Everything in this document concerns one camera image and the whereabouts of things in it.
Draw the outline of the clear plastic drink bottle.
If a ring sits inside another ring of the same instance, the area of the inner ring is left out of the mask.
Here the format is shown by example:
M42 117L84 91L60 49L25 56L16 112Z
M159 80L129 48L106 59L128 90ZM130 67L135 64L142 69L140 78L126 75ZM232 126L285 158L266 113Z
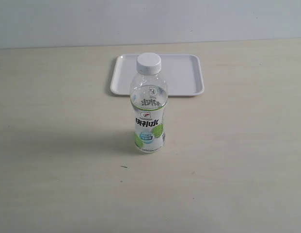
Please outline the clear plastic drink bottle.
M134 77L130 102L135 112L136 147L145 153L158 151L165 141L164 111L168 102L167 83L158 68Z

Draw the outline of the white bottle cap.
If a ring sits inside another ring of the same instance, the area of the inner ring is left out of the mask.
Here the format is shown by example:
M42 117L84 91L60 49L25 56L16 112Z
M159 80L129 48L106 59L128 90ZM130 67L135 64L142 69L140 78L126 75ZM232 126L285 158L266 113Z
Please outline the white bottle cap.
M136 60L136 70L141 75L156 75L161 72L161 57L152 52L140 54Z

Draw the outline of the white rectangular tray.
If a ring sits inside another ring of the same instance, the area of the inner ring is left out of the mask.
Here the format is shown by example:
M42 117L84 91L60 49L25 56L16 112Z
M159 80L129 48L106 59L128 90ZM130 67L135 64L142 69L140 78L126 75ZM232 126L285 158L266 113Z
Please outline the white rectangular tray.
M115 95L128 96L130 83L136 75L138 54L122 54L115 61L110 90ZM166 80L171 97L198 96L205 86L200 60L192 54L160 54L161 76Z

